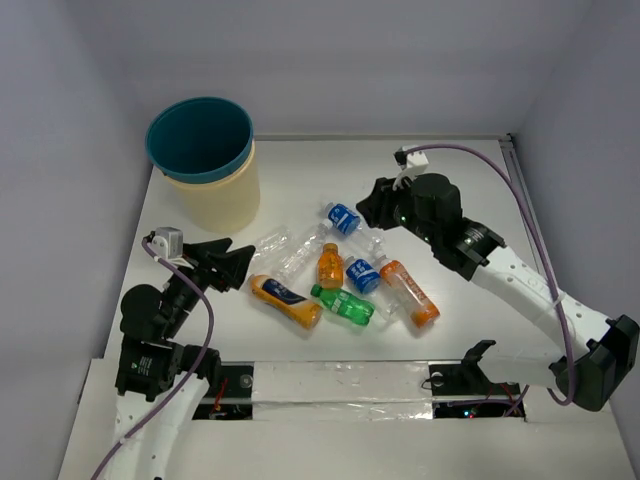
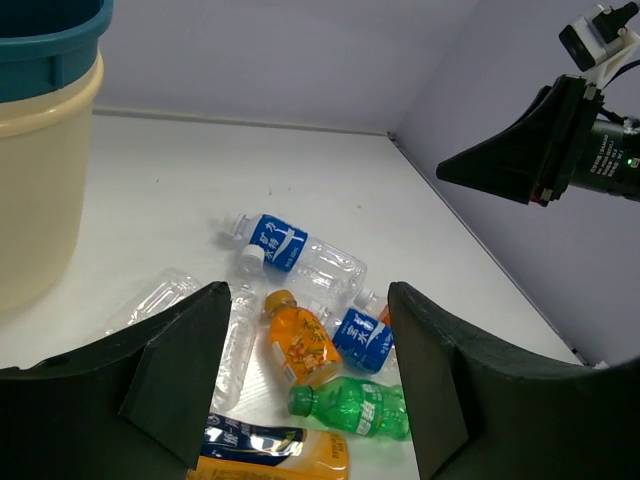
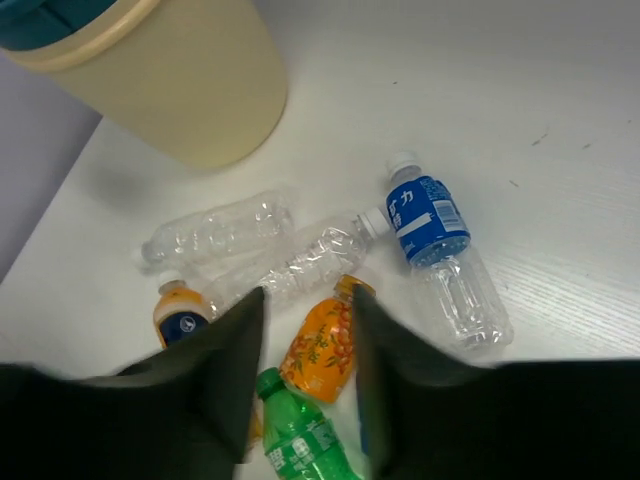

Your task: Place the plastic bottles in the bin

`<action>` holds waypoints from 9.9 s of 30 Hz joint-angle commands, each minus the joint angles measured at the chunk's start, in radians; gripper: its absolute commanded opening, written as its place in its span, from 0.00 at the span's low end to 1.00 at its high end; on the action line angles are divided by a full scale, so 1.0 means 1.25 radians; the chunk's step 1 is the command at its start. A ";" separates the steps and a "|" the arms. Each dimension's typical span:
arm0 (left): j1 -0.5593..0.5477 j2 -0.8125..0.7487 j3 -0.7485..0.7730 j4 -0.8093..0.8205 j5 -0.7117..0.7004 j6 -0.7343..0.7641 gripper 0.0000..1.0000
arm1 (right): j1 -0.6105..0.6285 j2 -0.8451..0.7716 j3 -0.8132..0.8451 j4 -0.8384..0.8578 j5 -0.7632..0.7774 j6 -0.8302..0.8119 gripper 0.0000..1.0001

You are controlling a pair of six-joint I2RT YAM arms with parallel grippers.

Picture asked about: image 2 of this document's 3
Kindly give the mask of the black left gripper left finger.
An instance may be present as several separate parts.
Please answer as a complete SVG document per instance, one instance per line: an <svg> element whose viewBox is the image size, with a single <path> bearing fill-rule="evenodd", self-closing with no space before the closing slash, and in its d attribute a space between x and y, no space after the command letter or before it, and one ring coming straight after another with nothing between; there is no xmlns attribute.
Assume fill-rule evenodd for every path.
<svg viewBox="0 0 640 480"><path fill-rule="evenodd" d="M1 372L5 479L183 479L200 455L230 314L213 282L167 310Z"/></svg>

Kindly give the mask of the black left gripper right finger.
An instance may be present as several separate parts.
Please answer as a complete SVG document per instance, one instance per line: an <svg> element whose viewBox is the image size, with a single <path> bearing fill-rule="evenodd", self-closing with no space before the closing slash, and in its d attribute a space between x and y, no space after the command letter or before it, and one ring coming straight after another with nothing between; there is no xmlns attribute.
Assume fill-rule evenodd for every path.
<svg viewBox="0 0 640 480"><path fill-rule="evenodd" d="M424 479L635 479L639 363L605 369L525 350L404 282L388 290Z"/></svg>

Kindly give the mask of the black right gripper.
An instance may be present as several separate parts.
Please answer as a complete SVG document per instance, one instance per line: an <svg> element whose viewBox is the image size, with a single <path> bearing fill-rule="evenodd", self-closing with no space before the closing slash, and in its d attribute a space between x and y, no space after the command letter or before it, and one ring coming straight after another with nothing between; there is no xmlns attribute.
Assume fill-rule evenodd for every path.
<svg viewBox="0 0 640 480"><path fill-rule="evenodd" d="M547 205L570 186L637 201L639 119L561 75L508 128L441 162L436 177L523 204Z"/></svg>

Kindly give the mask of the yellow bottle dark blue label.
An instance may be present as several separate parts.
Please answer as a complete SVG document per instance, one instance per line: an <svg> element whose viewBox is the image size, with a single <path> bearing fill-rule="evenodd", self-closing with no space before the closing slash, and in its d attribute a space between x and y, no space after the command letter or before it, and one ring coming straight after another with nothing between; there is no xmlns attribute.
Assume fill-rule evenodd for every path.
<svg viewBox="0 0 640 480"><path fill-rule="evenodd" d="M188 479L347 479L346 440L299 427L265 427L211 413Z"/></svg>

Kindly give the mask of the large blue label water bottle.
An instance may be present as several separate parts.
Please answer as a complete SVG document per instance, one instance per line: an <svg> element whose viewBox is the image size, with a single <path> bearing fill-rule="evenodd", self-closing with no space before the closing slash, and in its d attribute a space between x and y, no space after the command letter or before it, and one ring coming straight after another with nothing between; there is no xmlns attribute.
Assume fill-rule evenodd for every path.
<svg viewBox="0 0 640 480"><path fill-rule="evenodd" d="M284 275L284 285L327 302L346 303L362 289L366 264L340 248L269 214L230 215L222 232L242 246L264 251L264 261Z"/></svg>

